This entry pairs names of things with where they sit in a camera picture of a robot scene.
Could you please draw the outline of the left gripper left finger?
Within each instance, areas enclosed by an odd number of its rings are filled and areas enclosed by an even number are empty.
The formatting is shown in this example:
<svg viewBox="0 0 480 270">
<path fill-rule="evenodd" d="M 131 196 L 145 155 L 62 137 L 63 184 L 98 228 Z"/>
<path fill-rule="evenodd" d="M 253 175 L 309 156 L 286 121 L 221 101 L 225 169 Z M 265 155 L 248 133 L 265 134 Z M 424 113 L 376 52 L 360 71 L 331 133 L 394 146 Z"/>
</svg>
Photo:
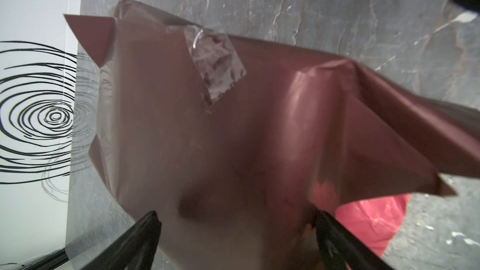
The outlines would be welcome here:
<svg viewBox="0 0 480 270">
<path fill-rule="evenodd" d="M 148 212 L 83 270 L 150 270 L 161 236 L 161 222 Z"/>
</svg>

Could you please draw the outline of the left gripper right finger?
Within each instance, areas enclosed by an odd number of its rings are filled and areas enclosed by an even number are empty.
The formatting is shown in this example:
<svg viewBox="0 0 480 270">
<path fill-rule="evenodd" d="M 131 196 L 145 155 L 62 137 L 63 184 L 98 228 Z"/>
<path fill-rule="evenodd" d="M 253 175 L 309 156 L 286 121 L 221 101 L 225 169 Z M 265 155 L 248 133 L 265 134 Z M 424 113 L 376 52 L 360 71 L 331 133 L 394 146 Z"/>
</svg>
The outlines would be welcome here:
<svg viewBox="0 0 480 270">
<path fill-rule="evenodd" d="M 326 270 L 393 270 L 328 212 L 316 213 L 316 240 Z"/>
</svg>

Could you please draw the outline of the red wrapping paper sheet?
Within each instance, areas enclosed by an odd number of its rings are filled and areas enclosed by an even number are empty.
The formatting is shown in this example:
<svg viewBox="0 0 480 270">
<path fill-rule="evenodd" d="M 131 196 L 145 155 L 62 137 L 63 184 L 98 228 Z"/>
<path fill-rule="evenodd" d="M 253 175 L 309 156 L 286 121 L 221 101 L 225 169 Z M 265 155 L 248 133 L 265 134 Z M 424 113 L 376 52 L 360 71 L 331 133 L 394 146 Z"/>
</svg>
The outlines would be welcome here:
<svg viewBox="0 0 480 270">
<path fill-rule="evenodd" d="M 479 111 L 351 59 L 227 34 L 247 73 L 210 105 L 194 23 L 131 0 L 66 22 L 99 68 L 91 162 L 133 218 L 157 213 L 182 270 L 304 268 L 309 206 L 449 196 L 441 174 L 480 175 Z"/>
</svg>

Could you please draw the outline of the clear adhesive tape piece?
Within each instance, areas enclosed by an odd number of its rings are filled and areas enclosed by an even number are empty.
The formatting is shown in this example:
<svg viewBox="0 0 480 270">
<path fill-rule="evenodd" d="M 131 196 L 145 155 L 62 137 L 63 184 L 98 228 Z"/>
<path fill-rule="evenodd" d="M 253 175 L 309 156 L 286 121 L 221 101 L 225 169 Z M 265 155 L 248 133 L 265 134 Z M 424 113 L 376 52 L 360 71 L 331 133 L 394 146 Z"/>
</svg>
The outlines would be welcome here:
<svg viewBox="0 0 480 270">
<path fill-rule="evenodd" d="M 227 34 L 205 27 L 183 27 L 187 48 L 204 81 L 209 105 L 246 76 L 246 69 Z"/>
</svg>

